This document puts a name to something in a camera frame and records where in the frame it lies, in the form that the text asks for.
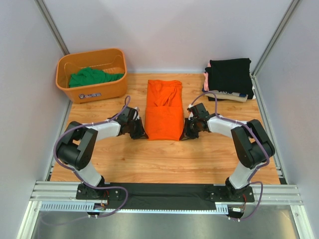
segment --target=metal base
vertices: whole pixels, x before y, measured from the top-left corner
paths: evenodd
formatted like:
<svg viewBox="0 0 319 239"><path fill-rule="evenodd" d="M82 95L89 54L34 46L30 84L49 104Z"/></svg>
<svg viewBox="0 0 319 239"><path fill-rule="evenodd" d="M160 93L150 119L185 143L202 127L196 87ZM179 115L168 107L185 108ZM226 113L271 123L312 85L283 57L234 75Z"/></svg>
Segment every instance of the metal base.
<svg viewBox="0 0 319 239"><path fill-rule="evenodd" d="M31 198L30 203L36 202L37 205L40 205L42 202L47 202L46 206L41 207L41 210L46 211L46 208L58 208L59 210L66 209L69 215L73 215L76 211L81 209L85 209L87 205L94 205L96 203L101 203L101 200L77 200L76 193L79 183L78 182L36 182ZM257 201L260 197L261 187L259 185L251 185L253 190L253 196L255 201ZM255 203L248 202L246 207L249 208L255 207ZM242 202L215 202L216 210L145 210L145 209L122 209L119 210L119 213L157 213L157 214L225 214L225 207L231 207L231 205L242 205ZM264 185L264 192L261 201L261 205L303 205L301 200L298 188L296 185ZM37 217L37 213L33 213L34 210L38 210L34 207L28 207L25 217L28 220L24 220L21 225L21 230L19 235L22 235L19 238L29 239L30 232L33 231L35 220ZM298 222L303 222L307 219L305 214L299 214L298 217L300 219ZM299 231L300 235L308 234L309 232Z"/></svg>
<svg viewBox="0 0 319 239"><path fill-rule="evenodd" d="M209 187L210 200L212 202L245 202L244 195L246 197L246 202L253 203L255 201L253 189L247 187L242 194L238 196L230 196L229 191L226 186L213 186Z"/></svg>
<svg viewBox="0 0 319 239"><path fill-rule="evenodd" d="M109 187L110 184L100 185L99 187ZM116 189L101 190L93 189L84 184L79 184L76 196L77 200L118 200L119 193Z"/></svg>

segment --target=orange shirt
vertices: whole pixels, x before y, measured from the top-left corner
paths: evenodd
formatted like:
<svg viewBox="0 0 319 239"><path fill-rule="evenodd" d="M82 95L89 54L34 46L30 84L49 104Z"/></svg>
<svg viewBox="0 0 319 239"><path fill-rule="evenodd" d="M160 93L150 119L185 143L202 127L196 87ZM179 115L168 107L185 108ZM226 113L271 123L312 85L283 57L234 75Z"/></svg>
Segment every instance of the orange shirt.
<svg viewBox="0 0 319 239"><path fill-rule="evenodd" d="M149 140L178 141L184 128L180 81L148 81L145 131Z"/></svg>

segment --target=green cloth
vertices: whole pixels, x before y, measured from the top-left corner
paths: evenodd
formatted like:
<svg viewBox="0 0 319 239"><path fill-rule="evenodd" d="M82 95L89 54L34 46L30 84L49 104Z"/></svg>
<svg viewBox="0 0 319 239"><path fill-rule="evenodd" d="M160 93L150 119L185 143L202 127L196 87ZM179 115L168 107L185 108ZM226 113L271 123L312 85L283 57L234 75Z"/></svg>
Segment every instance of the green cloth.
<svg viewBox="0 0 319 239"><path fill-rule="evenodd" d="M90 67L81 69L77 74L72 74L69 87L88 86L99 83L117 81L121 79L124 74L109 74L104 71L92 69Z"/></svg>

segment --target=folded black clothes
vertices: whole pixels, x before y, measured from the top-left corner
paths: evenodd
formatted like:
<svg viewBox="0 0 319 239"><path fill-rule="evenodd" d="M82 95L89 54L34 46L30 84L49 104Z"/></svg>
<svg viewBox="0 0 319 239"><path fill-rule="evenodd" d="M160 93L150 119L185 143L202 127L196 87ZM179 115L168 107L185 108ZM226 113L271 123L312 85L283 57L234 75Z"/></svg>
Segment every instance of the folded black clothes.
<svg viewBox="0 0 319 239"><path fill-rule="evenodd" d="M208 73L208 87L210 90L238 92L247 94L247 99L252 99L254 92L250 79L249 58L209 61L210 67L206 67Z"/></svg>

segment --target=pink cloth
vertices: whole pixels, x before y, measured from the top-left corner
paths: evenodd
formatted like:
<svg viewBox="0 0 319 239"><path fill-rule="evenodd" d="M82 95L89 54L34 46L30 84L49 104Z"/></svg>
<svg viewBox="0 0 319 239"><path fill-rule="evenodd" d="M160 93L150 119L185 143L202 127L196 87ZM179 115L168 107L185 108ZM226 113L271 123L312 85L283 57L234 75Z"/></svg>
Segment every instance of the pink cloth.
<svg viewBox="0 0 319 239"><path fill-rule="evenodd" d="M209 87L208 87L208 73L204 72L204 77L205 77L205 81L204 81L204 90L205 91L209 91Z"/></svg>

